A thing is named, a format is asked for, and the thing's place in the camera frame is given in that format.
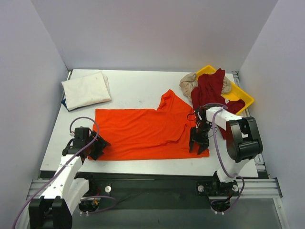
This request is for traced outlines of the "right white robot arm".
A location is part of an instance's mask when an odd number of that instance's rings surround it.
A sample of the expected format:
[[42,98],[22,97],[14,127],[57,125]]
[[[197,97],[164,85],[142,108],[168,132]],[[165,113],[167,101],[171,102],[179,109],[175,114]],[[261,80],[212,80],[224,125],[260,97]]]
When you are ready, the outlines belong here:
[[[216,154],[220,163],[220,169],[216,171],[217,179],[212,181],[211,189],[221,195],[228,189],[228,183],[234,181],[243,167],[263,151],[263,144],[255,118],[242,117],[230,113],[224,104],[209,103],[200,106],[193,113],[195,126],[190,130],[189,152],[192,152],[194,144],[199,145],[197,155],[208,149],[210,131],[213,132],[213,140]],[[222,160],[216,139],[215,128],[223,129],[226,134],[226,155]]]

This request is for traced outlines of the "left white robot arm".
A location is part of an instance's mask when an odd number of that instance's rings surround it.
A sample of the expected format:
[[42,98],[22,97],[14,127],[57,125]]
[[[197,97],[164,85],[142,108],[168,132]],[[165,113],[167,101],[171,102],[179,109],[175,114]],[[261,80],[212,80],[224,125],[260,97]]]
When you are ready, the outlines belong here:
[[71,134],[56,173],[40,197],[29,203],[32,229],[72,228],[72,215],[81,198],[96,192],[93,181],[75,176],[86,158],[97,160],[111,144],[88,127],[78,127]]

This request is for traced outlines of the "orange t shirt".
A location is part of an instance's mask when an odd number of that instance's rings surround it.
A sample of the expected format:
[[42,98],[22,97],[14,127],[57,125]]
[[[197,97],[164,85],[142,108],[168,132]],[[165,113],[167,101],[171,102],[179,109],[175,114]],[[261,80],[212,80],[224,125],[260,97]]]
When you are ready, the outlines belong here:
[[168,90],[154,109],[96,109],[94,131],[110,143],[100,161],[189,159],[208,157],[208,149],[189,150],[193,108]]

